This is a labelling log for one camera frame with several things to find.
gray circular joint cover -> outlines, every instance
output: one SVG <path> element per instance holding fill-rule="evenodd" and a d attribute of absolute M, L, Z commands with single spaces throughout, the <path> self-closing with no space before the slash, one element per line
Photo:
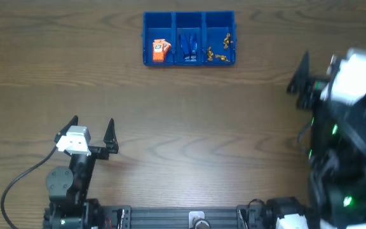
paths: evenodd
<path fill-rule="evenodd" d="M 67 192 L 73 184 L 73 172 L 67 167 L 56 167 L 46 178 L 46 187 L 50 195 Z"/>

green led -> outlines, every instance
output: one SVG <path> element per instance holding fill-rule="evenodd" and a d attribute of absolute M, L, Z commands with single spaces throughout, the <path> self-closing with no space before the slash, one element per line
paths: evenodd
<path fill-rule="evenodd" d="M 353 197 L 344 198 L 344 201 L 342 203 L 344 204 L 344 207 L 351 205 L 353 203 Z"/>
<path fill-rule="evenodd" d="M 333 127 L 333 132 L 332 132 L 333 135 L 337 133 L 337 129 L 338 129 L 338 126 L 337 126 L 337 124 L 335 124 Z"/>

blue tray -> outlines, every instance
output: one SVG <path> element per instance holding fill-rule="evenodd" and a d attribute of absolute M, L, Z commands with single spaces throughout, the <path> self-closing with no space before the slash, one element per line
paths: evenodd
<path fill-rule="evenodd" d="M 236 34 L 234 11 L 206 12 L 145 12 L 142 32 L 143 60 L 146 66 L 227 66 L 235 63 Z M 231 34 L 231 43 L 224 49 L 223 40 Z M 196 34 L 197 59 L 185 61 L 180 47 L 179 35 Z M 165 39 L 172 48 L 164 62 L 153 62 L 153 41 Z M 207 48 L 211 46 L 214 54 L 225 55 L 230 62 L 213 58 L 207 60 Z"/>

gold figurine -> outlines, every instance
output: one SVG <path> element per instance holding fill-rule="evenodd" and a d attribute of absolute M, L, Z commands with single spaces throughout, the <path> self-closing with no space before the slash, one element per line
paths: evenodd
<path fill-rule="evenodd" d="M 227 57 L 225 55 L 217 55 L 217 54 L 215 54 L 215 58 L 218 58 L 221 61 L 229 62 L 229 59 L 227 59 Z"/>
<path fill-rule="evenodd" d="M 230 33 L 227 33 L 227 37 L 224 39 L 223 41 L 224 43 L 224 49 L 227 49 L 228 48 L 228 45 L 231 43 L 234 43 L 234 41 L 231 41 L 231 34 Z"/>
<path fill-rule="evenodd" d="M 210 46 L 207 48 L 207 56 L 208 56 L 207 60 L 213 61 L 213 55 L 214 55 L 214 53 L 213 53 L 213 51 L 211 51 L 211 46 Z"/>

wooden tabletop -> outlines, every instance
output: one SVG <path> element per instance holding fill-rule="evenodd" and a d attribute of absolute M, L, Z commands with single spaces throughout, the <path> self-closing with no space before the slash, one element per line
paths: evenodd
<path fill-rule="evenodd" d="M 193 10 L 235 10 L 235 65 L 144 66 L 143 12 Z M 101 146 L 115 120 L 119 154 L 97 161 L 88 194 L 103 205 L 306 203 L 295 137 L 311 114 L 286 86 L 306 50 L 325 74 L 352 46 L 366 48 L 366 0 L 2 0 L 0 198 L 78 115 Z M 14 185 L 6 209 L 19 228 L 41 228 L 46 175 L 68 164 L 55 153 Z"/>

